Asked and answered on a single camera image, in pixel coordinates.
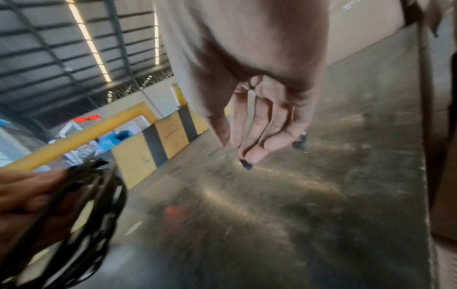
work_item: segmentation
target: warehouse ceiling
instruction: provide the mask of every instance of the warehouse ceiling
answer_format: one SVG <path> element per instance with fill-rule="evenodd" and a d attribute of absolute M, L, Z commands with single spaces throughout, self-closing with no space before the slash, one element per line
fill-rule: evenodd
<path fill-rule="evenodd" d="M 0 112 L 45 130 L 170 76 L 156 16 L 151 0 L 0 0 Z"/>

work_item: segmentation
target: black cable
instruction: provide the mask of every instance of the black cable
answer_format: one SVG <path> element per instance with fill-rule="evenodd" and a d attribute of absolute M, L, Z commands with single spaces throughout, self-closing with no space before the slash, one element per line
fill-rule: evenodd
<path fill-rule="evenodd" d="M 112 164 L 102 169 L 101 166 L 106 164 L 104 160 L 90 157 L 82 165 L 68 169 L 66 181 L 50 192 L 51 199 L 46 208 L 8 244 L 0 264 L 0 289 L 70 288 L 97 272 L 107 255 L 109 241 L 127 200 L 127 189 L 117 176 L 116 166 Z M 40 276 L 18 284 L 20 273 L 11 275 L 8 268 L 15 267 L 15 263 L 31 255 L 31 246 L 65 196 L 84 185 L 89 189 L 76 205 L 75 216 L 79 216 L 86 204 L 93 200 L 87 222 L 59 244 Z"/>

